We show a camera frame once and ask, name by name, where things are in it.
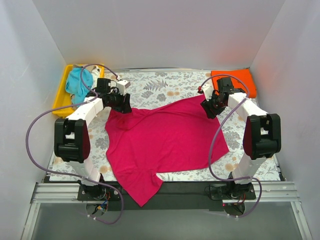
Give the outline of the magenta t shirt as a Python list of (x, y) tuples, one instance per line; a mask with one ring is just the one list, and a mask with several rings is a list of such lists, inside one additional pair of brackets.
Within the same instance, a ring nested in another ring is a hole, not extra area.
[(106, 158), (120, 185), (139, 205), (160, 189), (159, 173), (204, 169), (229, 152), (219, 121), (201, 107), (203, 96), (155, 109), (111, 110), (105, 124)]

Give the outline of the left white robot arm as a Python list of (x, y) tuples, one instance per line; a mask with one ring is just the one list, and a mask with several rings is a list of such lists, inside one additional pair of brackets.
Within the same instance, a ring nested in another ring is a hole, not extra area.
[(113, 81), (98, 78), (96, 87), (88, 92), (83, 105), (66, 118), (59, 118), (54, 124), (54, 153), (69, 163), (81, 178), (78, 183), (84, 193), (95, 200), (106, 196), (107, 188), (102, 174), (89, 158), (91, 143), (88, 126), (104, 108), (128, 114), (132, 112), (127, 80)]

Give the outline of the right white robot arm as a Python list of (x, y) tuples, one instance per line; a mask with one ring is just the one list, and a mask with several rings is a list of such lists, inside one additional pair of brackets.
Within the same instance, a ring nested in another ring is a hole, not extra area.
[(230, 74), (216, 75), (217, 86), (205, 80), (198, 93), (205, 99), (201, 102), (206, 116), (214, 119), (225, 108), (237, 113), (245, 121), (242, 146), (244, 154), (227, 179), (216, 177), (217, 181), (208, 187), (214, 200), (241, 199), (254, 197), (252, 185), (254, 176), (260, 166), (281, 150), (281, 118), (276, 113), (268, 113), (250, 100), (250, 90), (243, 81), (236, 88)]

